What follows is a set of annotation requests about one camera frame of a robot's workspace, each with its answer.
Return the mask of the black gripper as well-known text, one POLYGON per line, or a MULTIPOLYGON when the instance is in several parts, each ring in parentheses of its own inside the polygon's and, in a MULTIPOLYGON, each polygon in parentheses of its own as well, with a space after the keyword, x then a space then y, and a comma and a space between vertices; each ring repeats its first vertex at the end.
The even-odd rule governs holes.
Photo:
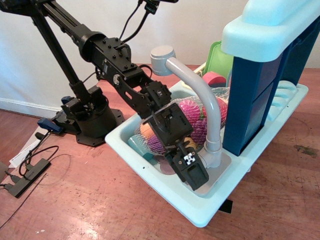
MULTIPOLYGON (((152 112, 143 124, 148 123, 164 147, 171 148, 193 132, 193 127, 177 103, 171 103, 152 112)), ((167 151, 165 158, 179 179, 188 183, 193 191, 209 181, 209 174, 193 147, 177 145, 178 151, 167 151)))

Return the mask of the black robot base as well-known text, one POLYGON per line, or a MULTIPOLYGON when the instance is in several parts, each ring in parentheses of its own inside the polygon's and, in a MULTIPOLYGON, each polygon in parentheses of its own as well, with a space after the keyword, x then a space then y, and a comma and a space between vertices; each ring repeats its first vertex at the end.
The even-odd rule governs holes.
POLYGON ((62 110, 52 121, 65 133, 73 134, 79 144, 97 147, 105 136, 125 121, 119 109, 112 109, 98 86, 86 89, 83 82, 70 84, 75 97, 61 99, 62 110))

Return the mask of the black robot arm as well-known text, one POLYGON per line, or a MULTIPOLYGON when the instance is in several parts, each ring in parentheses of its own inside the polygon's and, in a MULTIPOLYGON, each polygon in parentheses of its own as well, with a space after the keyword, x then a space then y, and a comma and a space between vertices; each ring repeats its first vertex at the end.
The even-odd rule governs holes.
POLYGON ((62 105, 55 122, 77 135, 82 144, 95 146, 120 123, 122 115, 111 109, 102 90, 86 88, 78 78, 50 28, 51 18, 77 45, 81 57, 95 66, 99 80, 108 81, 121 98, 146 122, 165 149, 165 157, 181 181, 197 190, 209 174, 186 137, 192 125, 180 107, 171 101, 166 85, 152 80, 131 61, 131 49, 119 38, 107 37, 78 22, 54 0, 3 0, 6 13, 29 16, 66 75, 74 97, 62 105))

